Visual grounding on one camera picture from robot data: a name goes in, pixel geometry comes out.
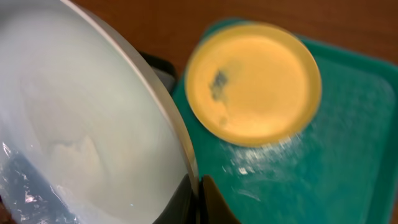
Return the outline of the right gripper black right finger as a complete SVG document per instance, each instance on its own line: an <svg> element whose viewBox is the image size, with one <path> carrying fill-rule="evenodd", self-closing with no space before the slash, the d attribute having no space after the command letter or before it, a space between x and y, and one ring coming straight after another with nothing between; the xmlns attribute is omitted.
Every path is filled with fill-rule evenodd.
<svg viewBox="0 0 398 224"><path fill-rule="evenodd" d="M209 175L200 181L199 209L202 224L241 224Z"/></svg>

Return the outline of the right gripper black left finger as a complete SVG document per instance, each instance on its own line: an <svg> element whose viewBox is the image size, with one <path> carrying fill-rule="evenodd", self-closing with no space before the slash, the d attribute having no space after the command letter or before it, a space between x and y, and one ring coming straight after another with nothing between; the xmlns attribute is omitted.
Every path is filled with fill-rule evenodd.
<svg viewBox="0 0 398 224"><path fill-rule="evenodd" d="M196 224L197 198L186 174L154 224Z"/></svg>

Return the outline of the light blue plate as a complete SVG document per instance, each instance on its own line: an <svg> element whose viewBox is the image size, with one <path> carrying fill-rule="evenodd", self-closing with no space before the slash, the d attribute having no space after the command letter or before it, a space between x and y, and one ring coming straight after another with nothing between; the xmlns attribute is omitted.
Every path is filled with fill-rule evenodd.
<svg viewBox="0 0 398 224"><path fill-rule="evenodd" d="M16 223L154 223L193 146L170 93L71 1L1 2L1 199Z"/></svg>

